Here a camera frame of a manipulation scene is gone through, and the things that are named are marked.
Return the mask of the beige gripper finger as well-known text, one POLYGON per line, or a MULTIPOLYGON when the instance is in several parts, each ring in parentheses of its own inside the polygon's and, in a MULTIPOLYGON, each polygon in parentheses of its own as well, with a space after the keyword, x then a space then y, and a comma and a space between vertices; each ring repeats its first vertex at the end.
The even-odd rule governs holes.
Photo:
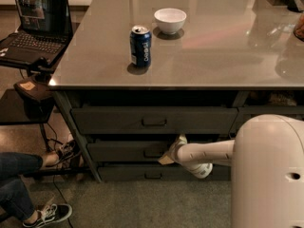
POLYGON ((168 154, 163 154, 159 159, 158 162, 161 165, 167 165, 167 164, 172 164, 174 161, 170 158, 168 154))

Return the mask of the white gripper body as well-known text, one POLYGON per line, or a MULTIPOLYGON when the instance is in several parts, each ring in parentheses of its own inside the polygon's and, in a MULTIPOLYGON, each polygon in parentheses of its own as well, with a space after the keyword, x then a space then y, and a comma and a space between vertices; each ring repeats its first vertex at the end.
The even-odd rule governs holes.
POLYGON ((190 172, 198 179, 205 179, 212 171, 212 163, 182 163, 178 158, 178 152, 187 144, 186 137, 181 134, 171 144, 169 148, 169 156, 174 161, 180 164, 184 169, 190 172))

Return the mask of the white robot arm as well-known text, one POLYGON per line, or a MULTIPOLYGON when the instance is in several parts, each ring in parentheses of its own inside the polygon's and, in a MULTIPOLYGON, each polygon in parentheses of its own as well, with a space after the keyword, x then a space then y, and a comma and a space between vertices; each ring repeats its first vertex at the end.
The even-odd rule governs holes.
POLYGON ((231 167, 231 228, 304 228, 304 122, 259 115, 230 141, 177 137, 160 158, 202 179, 210 164, 231 167))

